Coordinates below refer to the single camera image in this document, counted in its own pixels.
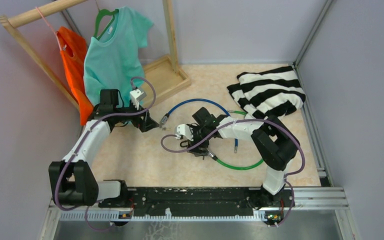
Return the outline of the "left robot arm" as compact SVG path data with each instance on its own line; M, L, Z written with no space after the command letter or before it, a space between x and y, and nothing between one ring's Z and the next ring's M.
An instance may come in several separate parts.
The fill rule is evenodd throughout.
M149 109L141 105L147 94L134 87L129 95L129 104L119 107L123 103L119 90L101 90L100 102L92 109L78 141L62 160L49 165L52 198L61 210L92 206L107 199L118 207L129 203L130 193L125 181L97 181L91 170L98 151L117 124L131 123L142 133L159 127L150 117Z

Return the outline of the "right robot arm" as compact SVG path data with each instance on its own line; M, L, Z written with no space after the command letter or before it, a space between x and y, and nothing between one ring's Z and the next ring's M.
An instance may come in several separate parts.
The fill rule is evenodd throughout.
M275 206L281 203L285 188L284 177L290 161L296 156L300 143L276 117L264 122L252 118L237 119L226 114L214 116L202 107L193 114L194 123L180 124L175 136L182 141L180 146L196 157L210 157L222 161L209 149L210 138L237 139L253 143L261 161L266 163L266 174L256 204Z

